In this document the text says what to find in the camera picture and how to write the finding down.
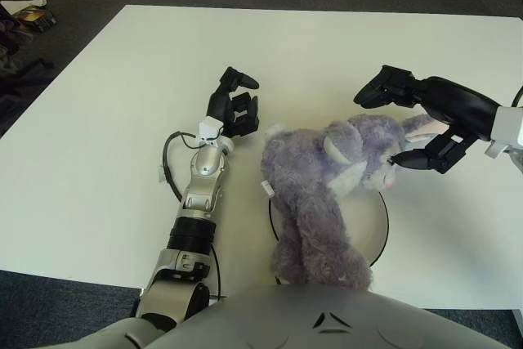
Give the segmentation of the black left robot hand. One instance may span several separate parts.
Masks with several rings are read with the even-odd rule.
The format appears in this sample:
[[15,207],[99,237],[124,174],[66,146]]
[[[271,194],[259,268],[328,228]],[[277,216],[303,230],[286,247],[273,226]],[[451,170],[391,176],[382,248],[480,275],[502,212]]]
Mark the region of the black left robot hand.
[[238,87],[256,90],[259,83],[252,77],[228,67],[217,90],[210,96],[207,116],[223,124],[221,134],[232,138],[256,132],[259,126],[258,97],[248,92],[230,97]]

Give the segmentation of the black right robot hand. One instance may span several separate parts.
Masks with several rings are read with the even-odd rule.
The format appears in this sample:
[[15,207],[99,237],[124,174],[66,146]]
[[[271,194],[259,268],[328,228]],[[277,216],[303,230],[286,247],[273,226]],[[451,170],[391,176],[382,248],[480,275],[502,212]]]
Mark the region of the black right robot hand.
[[424,148],[394,155],[403,168],[448,172],[477,140],[489,141],[500,104],[460,84],[440,77],[416,79],[412,72],[384,65],[355,96],[365,109],[394,103],[420,105],[435,120],[449,126]]

